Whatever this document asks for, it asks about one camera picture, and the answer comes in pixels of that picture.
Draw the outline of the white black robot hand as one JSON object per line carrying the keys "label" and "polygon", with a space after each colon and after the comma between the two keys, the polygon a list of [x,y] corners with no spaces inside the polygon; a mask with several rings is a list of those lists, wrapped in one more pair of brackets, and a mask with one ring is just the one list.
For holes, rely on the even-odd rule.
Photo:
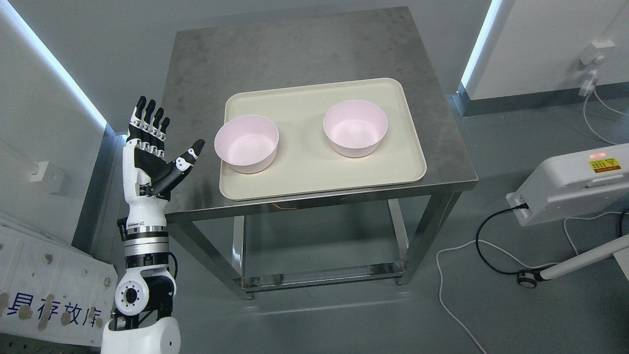
{"label": "white black robot hand", "polygon": [[123,191],[129,206],[124,228],[129,234],[166,227],[165,210],[172,191],[191,172],[206,144],[198,139],[173,161],[166,161],[169,124],[154,99],[140,96],[123,148]]}

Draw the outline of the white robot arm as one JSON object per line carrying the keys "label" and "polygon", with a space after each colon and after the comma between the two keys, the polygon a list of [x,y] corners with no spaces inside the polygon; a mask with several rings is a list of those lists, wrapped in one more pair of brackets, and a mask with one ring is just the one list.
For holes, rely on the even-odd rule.
{"label": "white robot arm", "polygon": [[164,226],[126,226],[117,220],[126,272],[114,294],[112,318],[103,331],[103,354],[177,354],[179,323],[172,316],[176,294]]}

